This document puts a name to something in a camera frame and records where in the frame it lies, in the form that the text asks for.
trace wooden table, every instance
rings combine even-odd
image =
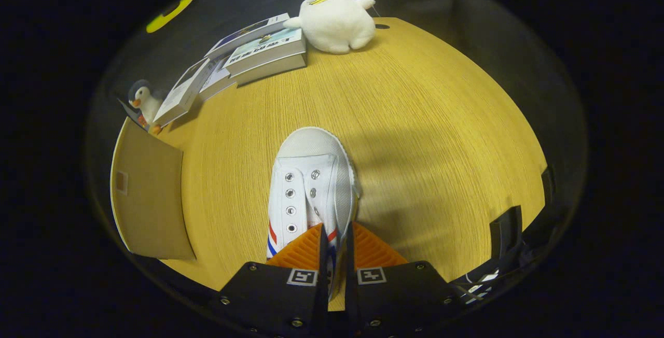
[[[546,160],[518,107],[488,74],[433,35],[375,18],[369,45],[232,86],[159,138],[183,150],[182,202],[196,260],[164,260],[222,288],[265,260],[270,173],[297,128],[339,137],[363,190],[357,221],[409,261],[450,281],[491,256],[489,222],[520,204],[525,229],[544,206]],[[330,310],[344,308],[343,294]]]

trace black bracket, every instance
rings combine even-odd
[[[355,271],[352,225],[347,241],[350,336],[410,336],[459,312],[457,293],[429,262]]]
[[[513,206],[489,223],[491,259],[499,260],[521,244],[521,206]]]
[[[259,336],[322,336],[327,317],[325,229],[320,249],[318,270],[245,263],[209,307]]]

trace book cover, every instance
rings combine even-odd
[[[261,38],[265,34],[270,34],[284,28],[284,21],[289,19],[288,13],[279,14],[275,17],[264,19],[263,21],[246,26],[239,31],[219,40],[206,54],[205,57],[211,60],[224,56],[232,52],[240,45],[251,41],[254,38]]]
[[[278,31],[277,33],[274,33],[273,35],[266,35],[261,38],[256,38],[255,40],[252,40],[249,43],[246,43],[241,47],[238,47],[230,55],[230,57],[228,57],[228,60],[226,61],[224,67],[228,68],[228,66],[237,64],[242,60],[249,59],[250,57],[256,57],[259,54],[266,53],[269,50],[273,50],[282,45],[286,45],[301,40],[302,40],[301,29],[283,29],[281,31]],[[269,57],[269,58],[278,59],[281,57]]]
[[[203,101],[210,99],[213,95],[221,92],[235,83],[235,80],[230,78],[230,73],[224,68],[224,64],[228,60],[228,56],[220,57],[211,62],[214,66],[210,75],[203,83],[199,96]]]
[[[209,59],[202,59],[188,68],[159,107],[155,122],[164,126],[187,113],[212,68]]]

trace white plush toy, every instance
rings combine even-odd
[[[374,0],[305,0],[299,16],[288,19],[284,27],[302,28],[311,44],[334,54],[359,49],[373,38],[376,25],[367,13]]]

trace penguin plush toy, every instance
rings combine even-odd
[[[150,133],[161,132],[161,126],[155,123],[155,116],[167,95],[166,91],[152,90],[149,81],[143,79],[133,83],[129,89],[129,103],[131,107],[139,109],[139,123],[143,127],[148,125]]]

